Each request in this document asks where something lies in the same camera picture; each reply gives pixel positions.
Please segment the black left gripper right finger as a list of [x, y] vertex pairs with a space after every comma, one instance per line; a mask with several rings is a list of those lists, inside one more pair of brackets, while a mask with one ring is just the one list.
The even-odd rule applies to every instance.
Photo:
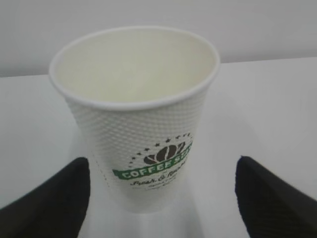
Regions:
[[315, 238], [317, 202], [248, 156], [236, 165], [235, 193], [252, 238]]

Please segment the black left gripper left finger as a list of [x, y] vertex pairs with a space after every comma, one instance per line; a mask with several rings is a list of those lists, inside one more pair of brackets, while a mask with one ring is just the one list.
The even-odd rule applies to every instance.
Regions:
[[0, 236], [77, 238], [89, 200], [89, 162], [80, 157], [34, 190], [1, 208]]

